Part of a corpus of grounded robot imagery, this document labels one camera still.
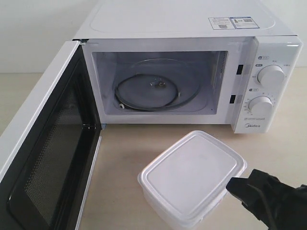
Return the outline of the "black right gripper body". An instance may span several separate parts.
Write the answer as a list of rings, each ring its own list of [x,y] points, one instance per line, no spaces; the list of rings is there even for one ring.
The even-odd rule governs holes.
[[[244,179],[242,205],[269,230],[307,228],[307,186],[292,187],[277,177],[254,169]]]

